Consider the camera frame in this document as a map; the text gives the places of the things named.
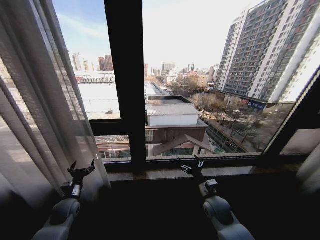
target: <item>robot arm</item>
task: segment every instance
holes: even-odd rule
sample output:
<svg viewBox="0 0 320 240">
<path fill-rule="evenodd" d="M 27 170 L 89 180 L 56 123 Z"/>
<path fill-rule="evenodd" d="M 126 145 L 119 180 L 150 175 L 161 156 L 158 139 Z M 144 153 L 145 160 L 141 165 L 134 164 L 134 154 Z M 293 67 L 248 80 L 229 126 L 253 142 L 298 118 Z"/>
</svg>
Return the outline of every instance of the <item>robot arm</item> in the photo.
<svg viewBox="0 0 320 240">
<path fill-rule="evenodd" d="M 196 167 L 192 168 L 181 164 L 180 169 L 187 174 L 191 174 L 197 181 L 200 193 L 205 198 L 203 204 L 204 212 L 218 232 L 218 238 L 220 240 L 254 240 L 248 229 L 240 224 L 231 211 L 229 203 L 217 196 L 217 181 L 214 179 L 206 180 L 201 173 L 204 161 L 200 160 L 196 155 L 194 157 L 197 160 Z"/>
<path fill-rule="evenodd" d="M 45 225 L 33 237 L 33 240 L 67 240 L 69 231 L 80 211 L 78 199 L 81 195 L 83 180 L 95 170 L 94 160 L 88 168 L 76 169 L 75 161 L 68 172 L 73 177 L 72 182 L 67 182 L 62 186 L 65 199 L 60 201 L 52 209 L 51 216 Z"/>
</svg>

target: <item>sheer curtain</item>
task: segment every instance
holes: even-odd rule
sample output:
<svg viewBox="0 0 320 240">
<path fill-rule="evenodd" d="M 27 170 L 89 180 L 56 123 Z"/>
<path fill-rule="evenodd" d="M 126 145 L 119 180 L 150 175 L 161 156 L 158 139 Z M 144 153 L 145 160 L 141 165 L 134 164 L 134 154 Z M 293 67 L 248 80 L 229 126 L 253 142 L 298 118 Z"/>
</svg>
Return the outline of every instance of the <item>sheer curtain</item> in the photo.
<svg viewBox="0 0 320 240">
<path fill-rule="evenodd" d="M 50 0 L 0 2 L 0 201 L 10 191 L 30 206 L 71 180 L 77 161 L 96 170 L 82 196 L 110 187 Z"/>
<path fill-rule="evenodd" d="M 301 181 L 302 191 L 306 195 L 320 192 L 320 144 L 302 164 L 297 178 Z"/>
</svg>

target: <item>beige building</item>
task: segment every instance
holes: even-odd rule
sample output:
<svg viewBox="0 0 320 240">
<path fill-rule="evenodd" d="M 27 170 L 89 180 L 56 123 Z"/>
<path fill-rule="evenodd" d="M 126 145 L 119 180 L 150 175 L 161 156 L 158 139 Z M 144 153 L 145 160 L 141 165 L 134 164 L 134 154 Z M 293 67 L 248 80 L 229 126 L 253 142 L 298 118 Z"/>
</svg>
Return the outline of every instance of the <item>beige building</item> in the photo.
<svg viewBox="0 0 320 240">
<path fill-rule="evenodd" d="M 84 61 L 83 61 L 83 66 L 84 66 L 84 70 L 85 70 L 86 72 L 90 71 L 89 63 L 88 63 L 87 60 L 84 60 Z"/>
<path fill-rule="evenodd" d="M 196 84 L 198 87 L 206 88 L 208 85 L 208 75 L 191 75 L 189 77 L 190 83 Z"/>
</svg>

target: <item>cloud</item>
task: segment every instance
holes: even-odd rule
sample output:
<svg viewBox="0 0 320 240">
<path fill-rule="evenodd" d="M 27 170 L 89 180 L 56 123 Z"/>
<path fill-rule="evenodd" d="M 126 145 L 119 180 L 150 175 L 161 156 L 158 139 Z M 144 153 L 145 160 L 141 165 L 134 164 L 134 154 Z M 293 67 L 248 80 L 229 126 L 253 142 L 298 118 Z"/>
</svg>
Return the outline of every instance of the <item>cloud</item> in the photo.
<svg viewBox="0 0 320 240">
<path fill-rule="evenodd" d="M 96 38 L 109 40 L 107 24 L 103 25 L 90 22 L 83 23 L 81 21 L 72 19 L 68 16 L 59 13 L 57 14 L 57 16 L 60 21 L 60 24 L 66 24 L 82 34 L 87 34 Z"/>
</svg>

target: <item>window sill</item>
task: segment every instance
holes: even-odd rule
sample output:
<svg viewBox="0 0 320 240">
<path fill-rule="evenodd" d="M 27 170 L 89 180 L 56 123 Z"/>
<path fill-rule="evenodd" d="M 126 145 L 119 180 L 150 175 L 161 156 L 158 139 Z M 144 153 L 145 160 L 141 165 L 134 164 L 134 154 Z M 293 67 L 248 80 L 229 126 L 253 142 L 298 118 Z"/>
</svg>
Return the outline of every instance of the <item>window sill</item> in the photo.
<svg viewBox="0 0 320 240">
<path fill-rule="evenodd" d="M 202 174 L 205 177 L 225 177 L 255 174 L 279 174 L 296 173 L 302 163 L 284 164 L 276 167 L 258 167 L 258 166 L 239 166 L 239 167 L 220 167 L 204 168 Z M 111 182 L 119 181 L 141 181 L 141 180 L 169 180 L 169 179 L 189 179 L 192 178 L 180 169 L 157 169 L 148 170 L 140 173 L 134 172 L 109 172 Z"/>
</svg>

